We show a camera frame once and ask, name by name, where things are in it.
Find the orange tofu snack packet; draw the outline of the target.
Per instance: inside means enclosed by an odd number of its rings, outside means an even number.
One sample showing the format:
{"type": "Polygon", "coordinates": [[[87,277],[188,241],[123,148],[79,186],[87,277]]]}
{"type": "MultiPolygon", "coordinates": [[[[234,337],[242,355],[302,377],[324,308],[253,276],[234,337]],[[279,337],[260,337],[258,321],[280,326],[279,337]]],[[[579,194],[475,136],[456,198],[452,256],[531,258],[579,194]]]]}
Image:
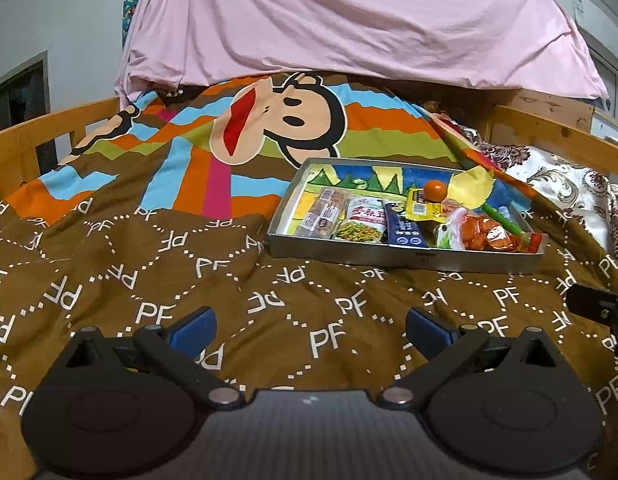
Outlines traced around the orange tofu snack packet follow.
{"type": "Polygon", "coordinates": [[[458,207],[436,229],[435,248],[456,252],[521,252],[525,235],[525,231],[520,235],[510,234],[482,210],[458,207]]]}

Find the small orange fruit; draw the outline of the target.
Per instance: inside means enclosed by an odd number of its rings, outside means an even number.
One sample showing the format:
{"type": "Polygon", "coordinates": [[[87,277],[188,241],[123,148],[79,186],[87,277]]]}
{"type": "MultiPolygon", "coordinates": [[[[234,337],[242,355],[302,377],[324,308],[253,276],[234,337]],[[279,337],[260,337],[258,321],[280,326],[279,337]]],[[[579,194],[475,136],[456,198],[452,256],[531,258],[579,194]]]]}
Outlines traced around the small orange fruit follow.
{"type": "Polygon", "coordinates": [[[446,184],[440,180],[429,180],[423,187],[424,199],[431,203],[441,203],[448,194],[446,184]]]}

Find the blue milk stick package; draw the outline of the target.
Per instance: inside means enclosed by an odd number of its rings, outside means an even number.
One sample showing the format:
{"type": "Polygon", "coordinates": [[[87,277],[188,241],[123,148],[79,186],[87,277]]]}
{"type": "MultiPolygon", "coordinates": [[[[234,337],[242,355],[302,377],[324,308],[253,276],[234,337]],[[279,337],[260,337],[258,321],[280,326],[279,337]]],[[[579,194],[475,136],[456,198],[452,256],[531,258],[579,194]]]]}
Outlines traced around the blue milk stick package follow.
{"type": "Polygon", "coordinates": [[[402,203],[385,202],[387,244],[391,247],[428,248],[415,221],[405,217],[402,203]]]}

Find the long biscuit bar package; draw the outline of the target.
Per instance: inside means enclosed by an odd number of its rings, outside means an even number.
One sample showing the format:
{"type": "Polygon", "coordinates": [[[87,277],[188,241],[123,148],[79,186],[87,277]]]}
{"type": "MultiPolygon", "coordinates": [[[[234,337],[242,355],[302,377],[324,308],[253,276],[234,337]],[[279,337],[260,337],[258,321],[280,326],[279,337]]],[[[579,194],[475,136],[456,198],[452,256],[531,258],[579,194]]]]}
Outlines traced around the long biscuit bar package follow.
{"type": "Polygon", "coordinates": [[[335,231],[339,218],[348,204],[349,193],[338,188],[322,188],[302,216],[294,235],[327,240],[335,231]]]}

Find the brown monkey cartoon blanket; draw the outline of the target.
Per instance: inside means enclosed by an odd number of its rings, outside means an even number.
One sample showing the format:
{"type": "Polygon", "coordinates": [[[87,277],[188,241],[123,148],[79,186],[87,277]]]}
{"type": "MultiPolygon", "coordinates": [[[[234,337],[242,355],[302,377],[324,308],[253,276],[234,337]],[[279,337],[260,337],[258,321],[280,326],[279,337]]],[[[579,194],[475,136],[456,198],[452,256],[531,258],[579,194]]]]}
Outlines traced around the brown monkey cartoon blanket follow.
{"type": "Polygon", "coordinates": [[[618,260],[470,142],[464,110],[410,101],[400,82],[278,73],[152,89],[1,200],[0,479],[32,476],[20,412],[81,327],[124,336],[201,306],[217,313],[219,338],[196,362],[246,392],[403,377],[424,360],[404,336],[409,306],[499,337],[537,323],[604,416],[592,474],[618,479],[618,359],[604,330],[564,304],[573,278],[618,292],[618,260]],[[483,166],[548,252],[526,273],[275,259],[266,228],[312,156],[483,166]]]}

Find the dark doorway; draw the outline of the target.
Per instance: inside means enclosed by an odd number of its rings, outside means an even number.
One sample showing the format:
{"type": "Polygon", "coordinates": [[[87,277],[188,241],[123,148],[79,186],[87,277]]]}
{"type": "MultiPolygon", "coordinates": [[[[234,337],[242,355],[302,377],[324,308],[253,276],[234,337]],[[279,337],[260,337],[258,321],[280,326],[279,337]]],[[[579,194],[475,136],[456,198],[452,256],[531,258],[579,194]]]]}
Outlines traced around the dark doorway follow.
{"type": "Polygon", "coordinates": [[[47,53],[40,53],[0,78],[0,131],[50,111],[47,53]]]}

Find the green white tofu snack bag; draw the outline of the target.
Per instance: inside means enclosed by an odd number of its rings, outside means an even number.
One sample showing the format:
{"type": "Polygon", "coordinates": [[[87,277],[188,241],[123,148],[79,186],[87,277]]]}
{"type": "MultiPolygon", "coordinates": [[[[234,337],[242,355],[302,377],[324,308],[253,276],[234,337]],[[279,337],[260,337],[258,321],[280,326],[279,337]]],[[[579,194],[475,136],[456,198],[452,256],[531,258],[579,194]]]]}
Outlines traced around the green white tofu snack bag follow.
{"type": "Polygon", "coordinates": [[[353,196],[345,217],[334,233],[335,240],[376,244],[382,241],[387,227],[384,203],[380,198],[353,196]]]}

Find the grey tray with dinosaur picture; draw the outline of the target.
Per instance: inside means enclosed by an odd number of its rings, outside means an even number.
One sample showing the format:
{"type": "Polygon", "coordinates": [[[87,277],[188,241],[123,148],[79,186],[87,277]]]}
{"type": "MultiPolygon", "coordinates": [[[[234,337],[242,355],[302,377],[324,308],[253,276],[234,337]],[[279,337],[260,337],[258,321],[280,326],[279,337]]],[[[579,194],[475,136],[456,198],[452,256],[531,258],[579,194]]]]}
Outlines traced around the grey tray with dinosaur picture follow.
{"type": "Polygon", "coordinates": [[[548,238],[493,171],[310,158],[269,226],[270,252],[361,266],[526,273],[548,238]]]}

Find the yellow snack packet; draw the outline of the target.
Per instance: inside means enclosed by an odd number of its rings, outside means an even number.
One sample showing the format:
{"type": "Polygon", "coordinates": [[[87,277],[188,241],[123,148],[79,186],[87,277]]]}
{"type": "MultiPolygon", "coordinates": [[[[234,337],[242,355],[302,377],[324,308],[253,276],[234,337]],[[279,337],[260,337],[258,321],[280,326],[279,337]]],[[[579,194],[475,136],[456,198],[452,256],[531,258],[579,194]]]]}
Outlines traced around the yellow snack packet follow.
{"type": "Polygon", "coordinates": [[[425,193],[422,188],[410,188],[406,196],[404,206],[405,217],[409,220],[433,221],[443,223],[446,221],[442,203],[435,203],[426,200],[425,193]]]}

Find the white floral quilt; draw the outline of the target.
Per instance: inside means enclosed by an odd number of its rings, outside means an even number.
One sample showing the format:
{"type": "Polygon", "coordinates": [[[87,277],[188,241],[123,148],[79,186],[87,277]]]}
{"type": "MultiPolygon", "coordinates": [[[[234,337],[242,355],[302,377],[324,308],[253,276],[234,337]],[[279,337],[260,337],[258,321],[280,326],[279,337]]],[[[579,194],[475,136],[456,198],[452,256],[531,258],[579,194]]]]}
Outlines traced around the white floral quilt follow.
{"type": "Polygon", "coordinates": [[[511,177],[529,184],[588,231],[618,260],[618,183],[600,172],[525,145],[495,145],[477,130],[461,132],[511,177]]]}

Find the pink hanging sheet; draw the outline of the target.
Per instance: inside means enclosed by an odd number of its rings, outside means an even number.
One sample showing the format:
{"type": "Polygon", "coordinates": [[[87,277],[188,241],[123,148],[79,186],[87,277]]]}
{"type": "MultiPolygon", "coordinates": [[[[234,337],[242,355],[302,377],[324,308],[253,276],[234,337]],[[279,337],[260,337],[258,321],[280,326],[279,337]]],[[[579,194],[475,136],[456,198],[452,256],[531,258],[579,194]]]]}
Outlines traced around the pink hanging sheet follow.
{"type": "Polygon", "coordinates": [[[115,92],[284,70],[607,96],[554,0],[140,0],[115,92]]]}

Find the green stick snack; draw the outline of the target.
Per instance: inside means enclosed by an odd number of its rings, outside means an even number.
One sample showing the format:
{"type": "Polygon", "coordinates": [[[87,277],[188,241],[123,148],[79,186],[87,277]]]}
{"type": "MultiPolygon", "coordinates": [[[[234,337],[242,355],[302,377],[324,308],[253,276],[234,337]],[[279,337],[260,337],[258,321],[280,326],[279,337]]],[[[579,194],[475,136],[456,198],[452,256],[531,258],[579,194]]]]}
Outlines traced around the green stick snack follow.
{"type": "Polygon", "coordinates": [[[488,203],[484,203],[481,206],[481,210],[492,220],[499,222],[499,224],[507,230],[510,234],[520,235],[524,232],[524,230],[518,226],[513,220],[505,217],[504,214],[501,214],[497,209],[490,206],[488,203]]]}

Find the wooden bed frame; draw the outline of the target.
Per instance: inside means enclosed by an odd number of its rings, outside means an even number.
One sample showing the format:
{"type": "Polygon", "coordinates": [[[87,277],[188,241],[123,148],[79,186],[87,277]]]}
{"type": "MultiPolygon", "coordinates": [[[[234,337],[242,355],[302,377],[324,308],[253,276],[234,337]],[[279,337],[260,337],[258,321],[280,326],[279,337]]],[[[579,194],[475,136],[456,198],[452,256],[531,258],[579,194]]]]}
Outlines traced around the wooden bed frame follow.
{"type": "MultiPolygon", "coordinates": [[[[606,176],[618,177],[618,142],[593,134],[601,118],[618,129],[615,119],[598,108],[551,94],[520,90],[469,90],[445,84],[402,81],[398,91],[408,100],[431,98],[464,110],[464,124],[492,144],[533,145],[578,162],[606,176]]],[[[66,134],[71,143],[85,138],[88,126],[114,116],[118,100],[110,98],[46,114],[0,131],[0,200],[41,175],[36,148],[66,134]]]]}

